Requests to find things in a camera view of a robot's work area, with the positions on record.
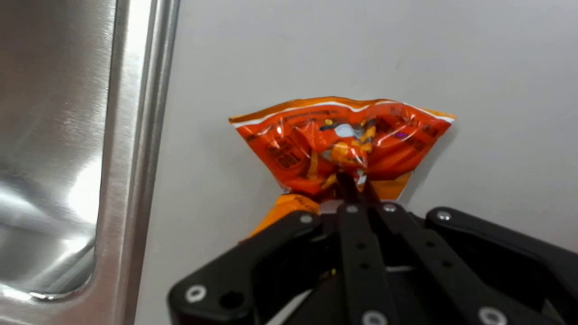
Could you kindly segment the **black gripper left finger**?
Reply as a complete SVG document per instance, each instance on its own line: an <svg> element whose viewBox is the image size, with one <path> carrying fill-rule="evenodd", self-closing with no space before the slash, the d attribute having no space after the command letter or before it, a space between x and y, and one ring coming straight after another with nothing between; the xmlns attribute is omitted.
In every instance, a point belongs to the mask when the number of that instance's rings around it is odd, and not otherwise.
<svg viewBox="0 0 578 325"><path fill-rule="evenodd" d="M179 280L171 325L265 325L330 267L323 220L296 211Z"/></svg>

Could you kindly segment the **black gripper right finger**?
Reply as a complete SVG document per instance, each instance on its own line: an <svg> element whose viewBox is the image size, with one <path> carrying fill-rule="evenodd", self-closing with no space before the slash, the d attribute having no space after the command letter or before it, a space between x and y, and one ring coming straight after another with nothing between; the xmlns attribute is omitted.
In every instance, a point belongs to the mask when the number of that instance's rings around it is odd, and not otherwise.
<svg viewBox="0 0 578 325"><path fill-rule="evenodd" d="M426 227L498 292L538 312L551 303L578 325L578 252L446 206L426 213Z"/></svg>

